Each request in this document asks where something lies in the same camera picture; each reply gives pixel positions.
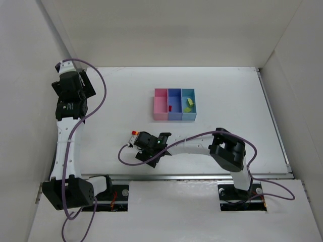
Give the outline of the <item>green lego brick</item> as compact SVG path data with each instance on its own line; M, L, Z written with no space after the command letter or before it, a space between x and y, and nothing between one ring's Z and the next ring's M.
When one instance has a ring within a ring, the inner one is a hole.
M189 108L189 107L185 107L184 109L183 109L183 112L184 113L189 113L189 112L191 112L192 111L192 109L191 108Z
M194 105L194 102L191 98L187 98L187 105L190 107Z

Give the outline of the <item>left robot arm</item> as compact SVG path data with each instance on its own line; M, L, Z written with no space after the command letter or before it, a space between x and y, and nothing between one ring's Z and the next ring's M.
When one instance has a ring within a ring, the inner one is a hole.
M42 191L56 210L89 207L98 194L112 188L108 175L83 179L79 167L87 99L96 92L85 71L60 73L52 87L58 95L58 141L55 164Z

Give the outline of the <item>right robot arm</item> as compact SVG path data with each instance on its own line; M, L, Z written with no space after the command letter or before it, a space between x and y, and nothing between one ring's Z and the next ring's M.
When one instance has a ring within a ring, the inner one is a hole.
M201 135L196 138L160 133L153 136L148 132L133 134L130 146L136 147L135 158L141 162L149 160L147 165L155 168L159 160L165 156L179 154L196 154L212 157L233 178L234 190L242 198L251 193L252 178L246 165L245 142L227 134L227 130L217 128L216 134Z

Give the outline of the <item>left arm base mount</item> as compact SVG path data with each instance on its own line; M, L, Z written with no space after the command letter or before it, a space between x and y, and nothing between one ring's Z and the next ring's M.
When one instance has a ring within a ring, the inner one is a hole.
M127 212L129 185L113 185L111 191L106 190L96 198L96 212Z

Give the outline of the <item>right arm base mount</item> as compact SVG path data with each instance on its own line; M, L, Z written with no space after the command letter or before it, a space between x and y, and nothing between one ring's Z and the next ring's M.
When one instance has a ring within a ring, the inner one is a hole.
M238 190L233 184L218 185L221 211L267 211L262 186L255 183L249 191Z

